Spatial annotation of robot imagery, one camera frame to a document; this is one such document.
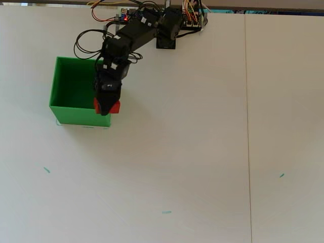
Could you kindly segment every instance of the green box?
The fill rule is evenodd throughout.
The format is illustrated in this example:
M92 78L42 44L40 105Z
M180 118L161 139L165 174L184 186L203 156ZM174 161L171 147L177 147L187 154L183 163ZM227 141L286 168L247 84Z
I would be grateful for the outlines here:
M96 114L93 80L95 60L57 57L50 108L61 124L110 126L110 116Z

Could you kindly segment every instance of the black robotic arm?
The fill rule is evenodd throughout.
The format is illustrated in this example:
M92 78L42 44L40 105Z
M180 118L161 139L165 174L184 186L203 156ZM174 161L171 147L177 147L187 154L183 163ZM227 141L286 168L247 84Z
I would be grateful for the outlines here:
M119 110L122 79L127 76L132 63L130 54L155 37L162 48L175 44L183 24L182 16L181 10L170 7L164 12L144 8L115 36L105 39L97 59L103 58L103 62L96 62L95 67L94 105L97 113L117 113L114 110L116 107Z

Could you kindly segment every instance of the green open box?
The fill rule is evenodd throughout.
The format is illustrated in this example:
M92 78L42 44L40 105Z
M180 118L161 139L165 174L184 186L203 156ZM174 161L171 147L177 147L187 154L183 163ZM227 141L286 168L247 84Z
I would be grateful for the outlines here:
M95 60L57 57L50 108L62 124L110 126L110 114L101 116L94 109L93 79Z

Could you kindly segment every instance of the green tape mark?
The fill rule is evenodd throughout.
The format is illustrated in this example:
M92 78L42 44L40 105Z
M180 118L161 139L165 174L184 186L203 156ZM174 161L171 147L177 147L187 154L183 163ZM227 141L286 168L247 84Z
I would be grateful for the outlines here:
M46 170L48 173L50 173L50 170L49 169L47 169L46 167L44 167L44 170Z

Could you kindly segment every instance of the blue tape mark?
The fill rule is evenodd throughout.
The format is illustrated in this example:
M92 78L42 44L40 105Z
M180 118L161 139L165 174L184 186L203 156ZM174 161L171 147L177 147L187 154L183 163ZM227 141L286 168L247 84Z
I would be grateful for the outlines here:
M44 170L46 170L48 173L50 173L50 170L49 169L47 169L46 167L44 167Z

